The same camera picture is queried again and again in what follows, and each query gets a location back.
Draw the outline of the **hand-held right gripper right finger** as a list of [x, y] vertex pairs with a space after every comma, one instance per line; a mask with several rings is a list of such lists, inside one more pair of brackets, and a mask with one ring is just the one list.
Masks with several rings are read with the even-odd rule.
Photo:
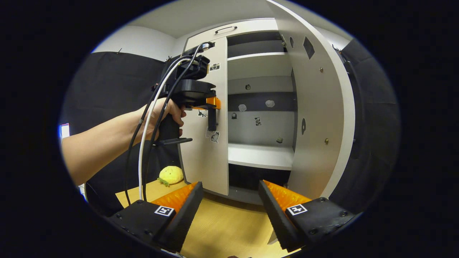
[[311, 249], [344, 230], [355, 214], [325, 197], [307, 198], [267, 180], [259, 196], [282, 249]]

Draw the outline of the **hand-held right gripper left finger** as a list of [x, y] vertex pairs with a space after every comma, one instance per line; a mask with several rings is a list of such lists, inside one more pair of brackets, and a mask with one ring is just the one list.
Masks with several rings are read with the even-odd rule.
[[202, 198], [202, 182], [190, 183], [151, 202], [137, 200], [108, 221], [149, 247], [179, 253]]

